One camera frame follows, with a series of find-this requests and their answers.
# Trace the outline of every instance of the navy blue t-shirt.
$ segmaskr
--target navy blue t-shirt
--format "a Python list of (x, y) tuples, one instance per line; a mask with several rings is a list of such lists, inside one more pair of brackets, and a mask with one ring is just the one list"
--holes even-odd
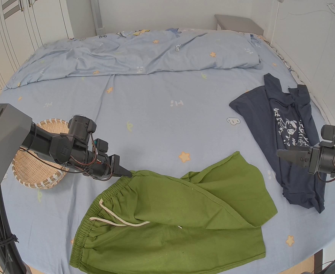
[(284, 93), (279, 79), (270, 73), (264, 75), (264, 83), (242, 94), (229, 106), (245, 119), (289, 203), (315, 207), (321, 213), (324, 210), (325, 183), (309, 174), (308, 168), (276, 155), (277, 149), (313, 146), (319, 142), (307, 86), (298, 85)]

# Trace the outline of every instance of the bed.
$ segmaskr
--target bed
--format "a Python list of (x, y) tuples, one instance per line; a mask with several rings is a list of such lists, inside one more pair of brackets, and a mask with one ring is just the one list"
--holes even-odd
[[(229, 31), (121, 32), (45, 46), (44, 52), (36, 52), (10, 79), (0, 103), (14, 105), (34, 122), (49, 118), (68, 121), (74, 114), (91, 118), (98, 126), (95, 137), (106, 140), (108, 152), (120, 155), (121, 165), (130, 170), (181, 177), (240, 151), (261, 171), (278, 213), (262, 226), (266, 257), (227, 272), (277, 274), (335, 239), (335, 182), (326, 186), (326, 209), (321, 214), (314, 208), (290, 205), (245, 121), (229, 103), (263, 85), (263, 75), (271, 73), (280, 79), (284, 92), (297, 82), (307, 84), (319, 134), (325, 123), (335, 124), (334, 5), (335, 0), (273, 0), (264, 35), (289, 68), (264, 40), (252, 34), (237, 35), (249, 44), (247, 54), (258, 54), (259, 64), (247, 57), (240, 61), (234, 51), (229, 53), (222, 47), (220, 51), (229, 60), (218, 66), (214, 56), (219, 51), (214, 48), (224, 45)], [(200, 52), (209, 51), (207, 60), (196, 55), (185, 69), (177, 61), (166, 64), (185, 52), (181, 47), (184, 42), (206, 35), (210, 40), (196, 47)], [(176, 38), (185, 41), (177, 42)], [(123, 49), (120, 42), (126, 40), (139, 40), (140, 44)], [(90, 60), (88, 52), (78, 53), (85, 44), (95, 50), (115, 44), (114, 55), (98, 57), (96, 52), (92, 56), (95, 60)], [(169, 50), (172, 46), (171, 51), (160, 47), (166, 44)], [(135, 56), (136, 50), (148, 53), (157, 46), (153, 49), (156, 57), (148, 64)], [(161, 54), (168, 54), (168, 60), (159, 61)], [(115, 65), (121, 68), (100, 63), (106, 59), (118, 62)], [(120, 64), (126, 61), (132, 64)], [(181, 161), (182, 152), (189, 153), (189, 161)], [(75, 232), (94, 198), (116, 180), (100, 182), (79, 174), (66, 175), (54, 188), (37, 190), (19, 184), (10, 167), (2, 193), (24, 262), (45, 274), (80, 273), (69, 266)]]

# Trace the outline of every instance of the white wardrobe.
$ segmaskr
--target white wardrobe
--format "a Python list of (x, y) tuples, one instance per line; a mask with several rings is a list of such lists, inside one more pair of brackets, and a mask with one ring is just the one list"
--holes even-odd
[(0, 93), (38, 47), (94, 35), (90, 0), (0, 0)]

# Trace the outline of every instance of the elastic waistband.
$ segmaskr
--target elastic waistband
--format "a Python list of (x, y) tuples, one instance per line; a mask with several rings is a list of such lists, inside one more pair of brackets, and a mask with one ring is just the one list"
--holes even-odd
[(122, 176), (117, 182), (115, 182), (108, 189), (100, 193), (94, 199), (85, 216), (81, 220), (78, 230), (76, 231), (73, 247), (71, 250), (70, 266), (75, 268), (80, 267), (82, 249), (84, 248), (86, 238), (89, 236), (89, 233), (95, 223), (95, 220), (90, 220), (89, 218), (98, 216), (99, 213), (103, 210), (103, 208), (101, 208), (99, 205), (100, 199), (103, 199), (104, 202), (107, 203), (112, 197), (117, 195), (123, 188), (125, 188), (131, 180), (132, 178)]

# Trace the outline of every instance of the bed sheet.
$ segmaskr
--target bed sheet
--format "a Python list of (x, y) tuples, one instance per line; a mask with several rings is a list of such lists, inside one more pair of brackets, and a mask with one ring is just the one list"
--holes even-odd
[[(97, 123), (95, 137), (106, 140), (108, 154), (120, 155), (121, 165), (130, 170), (179, 177), (240, 151), (248, 163), (260, 169), (278, 213), (262, 226), (266, 257), (227, 273), (277, 274), (335, 239), (335, 182), (326, 187), (321, 214), (314, 208), (290, 205), (282, 196), (282, 188), (245, 121), (229, 103), (263, 85), (263, 75), (268, 72), (280, 79), (284, 92), (297, 84), (266, 43), (253, 37), (251, 44), (262, 69), (73, 76), (5, 90), (0, 102), (14, 105), (35, 122), (47, 118), (67, 121), (74, 114), (90, 117)], [(320, 131), (325, 121), (314, 104), (312, 114)], [(238, 118), (240, 123), (232, 125), (227, 118)], [(182, 162), (179, 155), (183, 152), (189, 153), (190, 160)], [(68, 265), (74, 234), (94, 198), (116, 180), (100, 182), (79, 174), (66, 175), (52, 189), (35, 190), (20, 185), (9, 169), (1, 186), (24, 262), (46, 274), (80, 273)]]

